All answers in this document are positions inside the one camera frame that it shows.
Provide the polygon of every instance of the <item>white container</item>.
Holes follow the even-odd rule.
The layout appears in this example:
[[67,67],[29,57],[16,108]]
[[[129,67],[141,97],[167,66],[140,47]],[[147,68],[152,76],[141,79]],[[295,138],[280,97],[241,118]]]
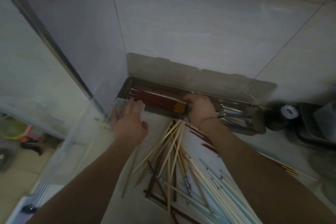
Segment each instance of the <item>white container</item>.
[[315,111],[314,118],[325,138],[336,143],[336,102]]

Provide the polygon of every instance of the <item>wall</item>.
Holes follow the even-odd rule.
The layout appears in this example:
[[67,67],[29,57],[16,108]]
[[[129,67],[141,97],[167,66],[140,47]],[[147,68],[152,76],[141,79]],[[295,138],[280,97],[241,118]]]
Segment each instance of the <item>wall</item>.
[[[127,78],[114,0],[27,1],[89,90],[109,109]],[[104,91],[96,92],[101,84]]]
[[65,138],[89,100],[11,0],[0,0],[0,53],[0,110]]
[[115,0],[127,53],[276,83],[270,100],[325,103],[336,79],[326,0]]

